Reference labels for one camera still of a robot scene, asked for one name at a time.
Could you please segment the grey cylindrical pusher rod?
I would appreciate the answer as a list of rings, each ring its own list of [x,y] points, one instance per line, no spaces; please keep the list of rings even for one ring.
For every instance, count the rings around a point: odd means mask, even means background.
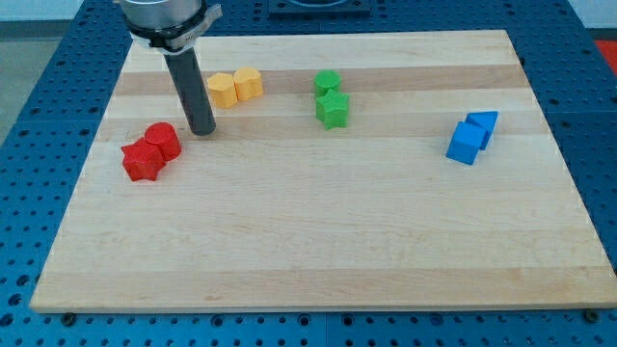
[[[211,134],[216,129],[216,121],[194,49],[166,55],[165,61],[190,130],[198,136]]]

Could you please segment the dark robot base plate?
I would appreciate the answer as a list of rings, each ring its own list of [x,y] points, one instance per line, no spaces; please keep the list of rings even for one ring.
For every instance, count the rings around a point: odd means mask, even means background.
[[[367,14],[371,0],[268,0],[268,16],[293,14]]]

